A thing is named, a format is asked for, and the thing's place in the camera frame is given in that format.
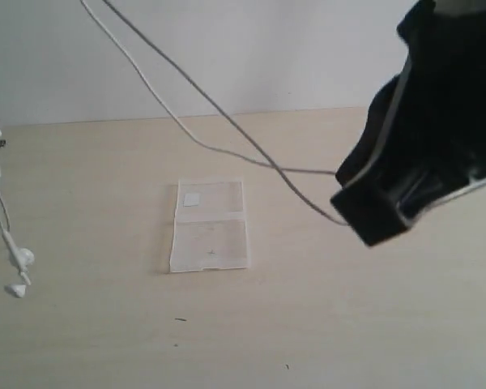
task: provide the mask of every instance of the black object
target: black object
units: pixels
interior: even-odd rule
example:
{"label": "black object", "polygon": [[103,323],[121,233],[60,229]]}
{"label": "black object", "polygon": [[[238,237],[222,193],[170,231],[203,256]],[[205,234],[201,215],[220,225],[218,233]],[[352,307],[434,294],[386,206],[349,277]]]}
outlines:
{"label": "black object", "polygon": [[368,246],[408,231],[447,196],[486,182],[486,11],[447,17],[422,0],[398,33],[399,76],[374,97],[331,203]]}

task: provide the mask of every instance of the gray cable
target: gray cable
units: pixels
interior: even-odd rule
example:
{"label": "gray cable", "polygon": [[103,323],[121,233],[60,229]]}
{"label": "gray cable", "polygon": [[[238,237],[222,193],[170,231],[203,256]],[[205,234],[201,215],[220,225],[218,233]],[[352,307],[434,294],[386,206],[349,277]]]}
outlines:
{"label": "gray cable", "polygon": [[[96,22],[96,24],[103,30],[103,32],[110,38],[110,40],[113,41],[113,43],[124,53],[124,55],[128,58],[130,61],[131,65],[135,68],[135,70],[138,72],[140,78],[143,80],[143,82],[146,84],[148,89],[150,90],[151,94],[160,102],[160,104],[164,107],[164,109],[172,115],[172,118],[175,119],[175,122],[179,126],[181,126],[182,130],[186,130],[185,126],[181,125],[181,122],[179,119],[173,114],[173,112],[167,107],[167,105],[160,99],[158,94],[153,90],[151,85],[148,83],[146,80],[144,74],[142,71],[139,69],[139,67],[136,65],[134,62],[133,58],[129,55],[126,49],[122,47],[120,42],[113,36],[113,34],[108,30],[108,28],[99,20],[99,18],[94,14],[93,10],[90,8],[90,6],[87,4],[85,0],[80,0],[81,4],[84,6],[86,9],[87,13],[93,18],[93,20]],[[310,199],[308,199],[304,194],[302,194],[299,189],[290,181],[290,179],[286,176],[285,174],[285,169],[281,169],[280,166],[278,166],[275,161],[262,149],[262,147],[249,135],[239,124],[237,124],[225,111],[218,105],[216,102],[205,92],[203,89],[201,89],[196,82],[180,67],[178,64],[176,64],[164,51],[162,51],[160,48],[158,48],[149,38],[147,38],[142,32],[139,31],[138,28],[136,28],[111,2],[108,0],[103,0],[103,2],[125,23],[127,24],[140,38],[143,39],[144,42],[146,42],[152,49],[154,49],[163,59],[165,59],[169,64],[171,64],[213,107],[216,108],[216,110],[250,143],[252,144],[256,150],[259,151],[259,153],[265,157],[265,159],[269,162],[270,167],[275,169],[275,171],[278,173],[278,175],[281,176],[283,181],[286,183],[286,185],[292,190],[304,203],[306,203],[309,207],[311,207],[314,211],[318,212],[320,215],[324,216],[328,220],[332,221],[335,224],[342,225],[342,226],[347,226],[347,224],[341,220],[336,219],[335,217],[331,216],[328,214],[326,211],[322,210],[318,205],[313,203]],[[216,149],[214,151],[218,152],[223,152],[225,154],[231,154],[235,155],[233,152],[228,152],[226,150],[219,150]],[[307,173],[306,171],[301,171],[302,169],[295,169],[298,173]]]}

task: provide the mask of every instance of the wooden table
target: wooden table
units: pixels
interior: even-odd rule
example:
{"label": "wooden table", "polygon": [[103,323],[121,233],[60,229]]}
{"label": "wooden table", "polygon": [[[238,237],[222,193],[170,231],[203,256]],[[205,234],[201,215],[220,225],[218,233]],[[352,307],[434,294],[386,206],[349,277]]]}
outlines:
{"label": "wooden table", "polygon": [[[281,164],[330,169],[364,115],[237,120]],[[219,118],[186,122],[256,156]],[[28,295],[8,296],[0,242],[0,388],[486,387],[486,190],[369,250],[168,119],[5,134],[3,192],[36,264]],[[177,180],[213,175],[245,179],[252,267],[167,274]],[[330,209],[331,177],[292,178]]]}

